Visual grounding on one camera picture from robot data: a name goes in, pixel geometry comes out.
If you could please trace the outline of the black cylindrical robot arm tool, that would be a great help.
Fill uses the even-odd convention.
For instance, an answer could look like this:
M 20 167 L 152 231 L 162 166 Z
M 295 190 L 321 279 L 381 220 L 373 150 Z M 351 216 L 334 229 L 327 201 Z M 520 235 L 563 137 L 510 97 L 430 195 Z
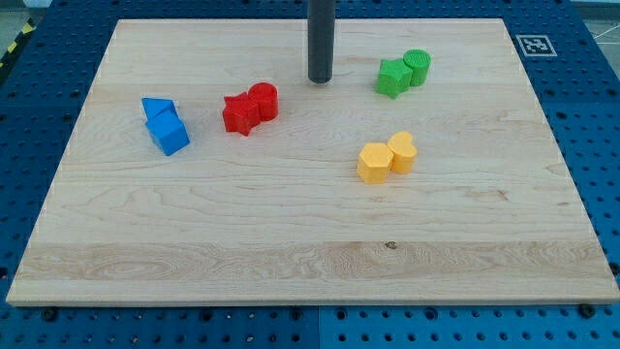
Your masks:
M 308 78 L 327 83 L 332 78 L 335 1 L 309 0 L 307 6 Z

